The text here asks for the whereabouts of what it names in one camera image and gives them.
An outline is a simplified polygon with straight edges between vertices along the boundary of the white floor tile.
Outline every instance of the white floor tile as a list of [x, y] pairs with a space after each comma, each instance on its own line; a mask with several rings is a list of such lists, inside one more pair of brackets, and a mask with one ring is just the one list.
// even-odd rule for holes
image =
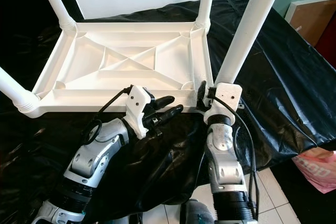
[[215, 216], [214, 199], [212, 197], [210, 184], [198, 186], [194, 190], [191, 199], [197, 199], [199, 202], [202, 202], [208, 207], [212, 216]]
[[143, 213], [143, 223], [168, 224], [164, 205], [158, 205], [148, 212]]
[[[245, 175], [245, 181], [246, 181], [246, 186], [248, 190], [248, 185], [249, 185], [249, 174]], [[271, 198], [268, 196], [266, 189], [264, 185], [262, 184], [259, 176], [257, 176], [257, 181], [258, 181], [258, 188], [259, 188], [259, 213], [271, 210], [275, 208], [273, 205]], [[256, 201], [256, 193], [255, 193], [255, 183], [253, 183], [253, 201]]]
[[283, 224], [300, 224], [300, 221], [290, 204], [277, 207], [277, 211]]
[[288, 203], [288, 199], [269, 168], [258, 172], [258, 175], [275, 207]]
[[275, 209], [259, 214], [258, 224], [282, 224], [282, 221]]
[[181, 205], [169, 206], [164, 205], [167, 212], [169, 224], [180, 224], [180, 209]]

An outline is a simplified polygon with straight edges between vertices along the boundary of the black tarp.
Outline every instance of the black tarp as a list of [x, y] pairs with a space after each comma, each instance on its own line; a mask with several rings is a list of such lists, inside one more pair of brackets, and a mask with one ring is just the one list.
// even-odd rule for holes
[[[247, 2], [213, 1], [207, 37], [214, 78]], [[2, 3], [0, 66], [32, 89], [60, 33], [57, 20], [46, 0]], [[103, 21], [190, 22], [198, 5], [173, 4]], [[236, 81], [243, 87], [245, 110], [239, 113], [254, 137], [259, 169], [336, 138], [335, 81], [335, 70], [272, 9]], [[92, 114], [47, 113], [30, 119], [3, 94], [0, 103], [0, 223], [25, 223], [48, 198]], [[105, 113], [103, 120], [116, 116], [122, 114]], [[202, 120], [199, 114], [179, 115], [163, 128], [163, 139], [147, 138], [123, 147], [91, 201], [87, 223], [188, 199], [203, 156]], [[243, 130], [238, 152], [247, 170]], [[207, 182], [204, 167], [197, 184]]]

